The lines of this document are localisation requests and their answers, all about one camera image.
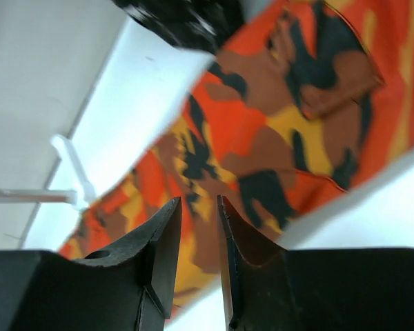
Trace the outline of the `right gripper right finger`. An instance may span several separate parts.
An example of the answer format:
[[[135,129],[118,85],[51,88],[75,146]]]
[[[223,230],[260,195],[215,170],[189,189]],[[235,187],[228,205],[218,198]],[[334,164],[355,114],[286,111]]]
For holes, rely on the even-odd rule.
[[[228,328],[284,328],[281,249],[217,197],[221,288]]]

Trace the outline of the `orange camouflage trousers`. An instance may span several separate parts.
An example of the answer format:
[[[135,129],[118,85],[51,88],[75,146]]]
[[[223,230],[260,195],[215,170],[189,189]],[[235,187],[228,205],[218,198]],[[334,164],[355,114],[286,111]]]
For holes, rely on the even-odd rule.
[[[62,245],[78,259],[182,204],[174,305],[219,272],[217,197],[276,239],[414,146],[414,1],[274,1]]]

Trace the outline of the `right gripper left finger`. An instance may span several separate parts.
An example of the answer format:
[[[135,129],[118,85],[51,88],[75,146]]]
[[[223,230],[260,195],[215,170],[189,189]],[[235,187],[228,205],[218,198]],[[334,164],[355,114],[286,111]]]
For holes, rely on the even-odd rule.
[[[163,318],[169,319],[179,256],[181,216],[181,199],[173,198],[139,227],[75,261],[116,272],[131,269],[135,284],[146,291]]]

